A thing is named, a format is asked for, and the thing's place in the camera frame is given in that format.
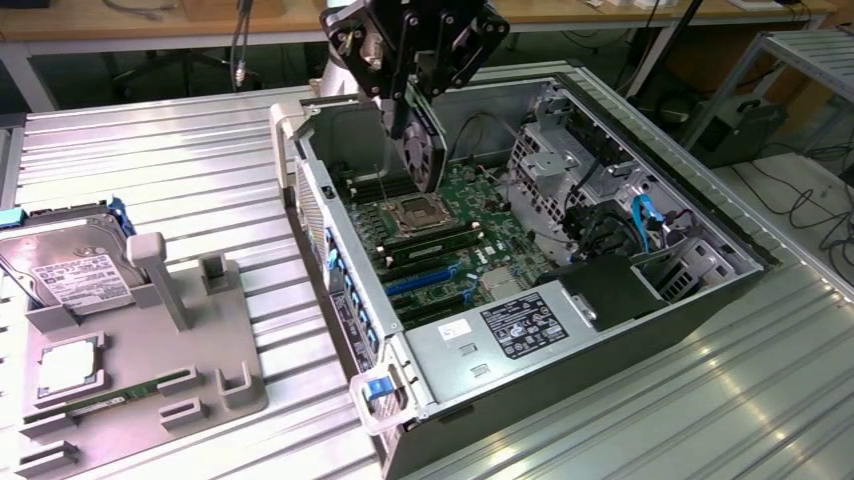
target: cpu socket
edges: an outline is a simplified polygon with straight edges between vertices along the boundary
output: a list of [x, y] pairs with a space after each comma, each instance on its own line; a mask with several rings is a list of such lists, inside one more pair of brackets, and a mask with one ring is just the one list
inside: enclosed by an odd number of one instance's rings
[[417, 195], [393, 201], [389, 213], [394, 216], [403, 233], [440, 227], [454, 221], [442, 199], [436, 194]]

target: circuit board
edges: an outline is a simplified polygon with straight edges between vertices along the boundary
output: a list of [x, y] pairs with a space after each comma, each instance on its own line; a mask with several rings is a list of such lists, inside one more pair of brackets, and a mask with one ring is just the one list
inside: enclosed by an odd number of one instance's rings
[[[482, 277], [489, 272], [508, 272], [516, 280], [514, 288], [518, 284], [521, 290], [525, 290], [534, 285], [540, 275], [554, 268], [509, 208], [504, 208], [509, 206], [504, 204], [497, 189], [506, 187], [492, 183], [486, 174], [476, 172], [474, 167], [449, 166], [437, 194], [428, 199], [425, 195], [415, 193], [349, 206], [351, 220], [366, 252], [387, 289], [401, 282], [420, 278], [420, 275], [428, 271], [454, 269], [454, 274], [446, 281], [406, 293], [390, 295], [393, 306], [407, 328], [454, 313], [453, 308], [437, 308], [436, 315], [420, 315], [422, 311], [432, 311], [432, 308], [426, 307], [441, 306], [442, 302], [454, 304], [454, 298], [464, 299], [462, 304], [456, 304], [457, 311], [494, 301], [498, 296], [496, 292], [500, 290], [490, 290], [482, 282]], [[438, 200], [442, 202], [441, 205], [437, 205], [437, 199], [441, 199]], [[449, 225], [464, 228], [461, 226], [480, 224], [482, 235], [473, 242], [474, 245], [445, 254], [430, 255], [429, 260], [414, 264], [407, 271], [418, 270], [420, 263], [429, 263], [428, 268], [401, 277], [395, 272], [402, 270], [389, 267], [383, 255], [378, 254], [378, 247], [397, 239], [418, 238], [422, 232], [432, 231], [410, 231], [407, 219], [398, 213], [399, 206], [407, 201], [421, 202], [422, 208], [429, 209], [437, 224], [442, 223], [446, 228]], [[394, 280], [386, 281], [390, 276], [395, 277]]]

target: metal rack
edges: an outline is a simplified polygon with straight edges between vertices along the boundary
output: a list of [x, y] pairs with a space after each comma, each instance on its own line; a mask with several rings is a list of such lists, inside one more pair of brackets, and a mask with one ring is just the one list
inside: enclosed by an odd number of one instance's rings
[[[854, 103], [854, 34], [841, 30], [806, 30], [798, 32], [765, 32], [757, 35], [733, 72], [721, 84], [709, 105], [697, 116], [682, 138], [682, 146], [692, 149], [712, 119], [738, 83], [753, 68], [758, 56], [769, 53], [790, 67]], [[769, 75], [757, 85], [754, 93], [765, 93], [777, 79]]]

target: white sticker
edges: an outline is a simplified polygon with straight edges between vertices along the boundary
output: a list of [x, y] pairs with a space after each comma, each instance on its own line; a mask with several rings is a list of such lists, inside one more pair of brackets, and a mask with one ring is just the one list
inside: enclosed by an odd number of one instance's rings
[[110, 255], [45, 265], [34, 268], [33, 273], [57, 300], [70, 308], [131, 294]]
[[121, 403], [125, 403], [127, 400], [125, 397], [114, 397], [110, 400], [105, 400], [103, 402], [98, 402], [94, 403], [93, 405], [89, 405], [86, 407], [79, 408], [78, 410], [73, 410], [71, 412], [69, 412], [69, 415], [71, 417], [79, 417], [81, 415], [85, 415], [87, 413], [93, 413], [98, 410], [102, 410], [105, 408], [110, 408], [114, 405], [119, 405]]
[[446, 323], [440, 326], [440, 335], [442, 335], [442, 340], [446, 342], [461, 335], [466, 335], [468, 333], [472, 333], [472, 327], [469, 326], [469, 322], [465, 318], [454, 320], [452, 323]]

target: motherboard chip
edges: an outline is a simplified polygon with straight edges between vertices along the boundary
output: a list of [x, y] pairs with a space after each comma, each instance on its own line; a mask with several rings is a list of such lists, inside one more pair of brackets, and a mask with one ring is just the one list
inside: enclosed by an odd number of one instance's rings
[[520, 281], [508, 267], [500, 267], [486, 272], [481, 277], [481, 284], [496, 300], [522, 292]]
[[448, 225], [454, 221], [445, 203], [436, 194], [415, 195], [395, 200], [390, 205], [390, 213], [402, 232], [415, 232]]

